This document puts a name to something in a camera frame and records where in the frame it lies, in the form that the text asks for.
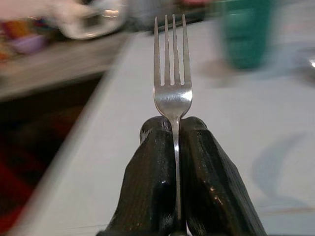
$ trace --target fork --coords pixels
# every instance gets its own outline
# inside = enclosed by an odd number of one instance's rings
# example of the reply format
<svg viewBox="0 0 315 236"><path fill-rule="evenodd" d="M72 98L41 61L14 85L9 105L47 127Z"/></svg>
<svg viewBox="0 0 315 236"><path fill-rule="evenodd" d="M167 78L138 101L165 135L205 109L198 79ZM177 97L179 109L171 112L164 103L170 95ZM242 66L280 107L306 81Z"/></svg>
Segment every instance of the fork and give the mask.
<svg viewBox="0 0 315 236"><path fill-rule="evenodd" d="M186 234L186 222L183 211L181 168L179 158L179 125L181 118L187 113L192 102L191 75L189 67L189 49L185 15L183 15L183 58L184 58L184 83L181 84L179 59L177 50L177 36L175 15L173 15L173 53L174 53L174 84L170 80L170 59L168 43L168 23L165 16L165 69L164 84L161 83L158 18L155 18L154 27L154 103L157 110L165 116L172 126L174 155L176 166L176 205L175 224L179 232L177 235Z"/></svg>

